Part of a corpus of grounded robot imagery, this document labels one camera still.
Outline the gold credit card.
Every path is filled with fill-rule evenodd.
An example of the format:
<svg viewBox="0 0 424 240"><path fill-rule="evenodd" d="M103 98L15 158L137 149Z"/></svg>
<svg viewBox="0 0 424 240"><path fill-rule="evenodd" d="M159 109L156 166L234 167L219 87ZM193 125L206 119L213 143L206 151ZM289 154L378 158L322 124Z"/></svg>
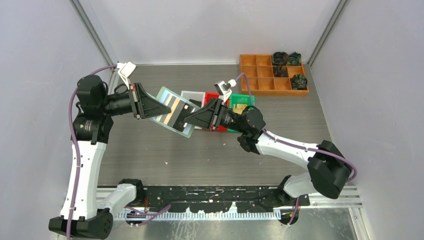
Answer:
<svg viewBox="0 0 424 240"><path fill-rule="evenodd" d="M165 92L158 99L164 105L164 113L159 114L153 119L164 126L169 126L168 122L173 115L173 111L176 109L177 104L179 103L180 98L172 93Z"/></svg>

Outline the black credit card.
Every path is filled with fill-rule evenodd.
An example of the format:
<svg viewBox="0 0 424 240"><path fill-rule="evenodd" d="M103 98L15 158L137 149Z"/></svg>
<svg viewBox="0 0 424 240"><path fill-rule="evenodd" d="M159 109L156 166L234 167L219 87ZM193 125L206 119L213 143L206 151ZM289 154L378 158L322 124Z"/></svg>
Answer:
<svg viewBox="0 0 424 240"><path fill-rule="evenodd" d="M168 125L179 132L183 132L186 127L184 119L195 110L194 106L184 101L179 101L168 121Z"/></svg>

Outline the green card holder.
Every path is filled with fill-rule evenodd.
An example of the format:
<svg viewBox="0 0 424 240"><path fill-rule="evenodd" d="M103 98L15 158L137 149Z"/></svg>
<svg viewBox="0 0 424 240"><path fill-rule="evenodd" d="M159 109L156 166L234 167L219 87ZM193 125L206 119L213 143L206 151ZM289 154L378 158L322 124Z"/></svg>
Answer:
<svg viewBox="0 0 424 240"><path fill-rule="evenodd" d="M200 107L165 86L159 90L156 100L169 107L171 112L154 116L151 120L172 132L190 138L195 126L185 122L185 118Z"/></svg>

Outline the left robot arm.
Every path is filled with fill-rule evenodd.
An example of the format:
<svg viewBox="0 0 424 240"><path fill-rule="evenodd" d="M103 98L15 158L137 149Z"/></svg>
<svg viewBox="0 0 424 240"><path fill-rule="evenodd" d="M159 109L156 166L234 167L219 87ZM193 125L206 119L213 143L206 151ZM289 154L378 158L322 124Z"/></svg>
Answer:
<svg viewBox="0 0 424 240"><path fill-rule="evenodd" d="M171 109L149 95L140 83L131 83L121 93L108 93L108 85L98 75L77 82L70 108L78 108L69 117L72 140L72 168L68 190L59 216L49 220L50 231L67 239L106 239L114 217L128 204L141 206L146 200L139 179L123 179L104 200L97 201L101 162L113 127L113 117L132 114L150 119L168 114Z"/></svg>

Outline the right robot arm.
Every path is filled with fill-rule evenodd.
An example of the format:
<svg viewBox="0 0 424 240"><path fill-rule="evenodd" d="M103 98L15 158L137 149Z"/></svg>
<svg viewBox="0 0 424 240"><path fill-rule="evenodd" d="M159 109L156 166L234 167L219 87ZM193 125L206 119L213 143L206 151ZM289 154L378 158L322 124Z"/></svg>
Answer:
<svg viewBox="0 0 424 240"><path fill-rule="evenodd" d="M288 175L279 184L276 197L283 205L291 205L298 197L320 193L337 199L347 182L357 176L357 168L347 160L334 143L305 143L273 134L265 129L263 114L254 105L240 113L214 98L204 107L188 114L184 121L203 129L222 126L239 132L239 145L248 153L267 155L296 164L306 170Z"/></svg>

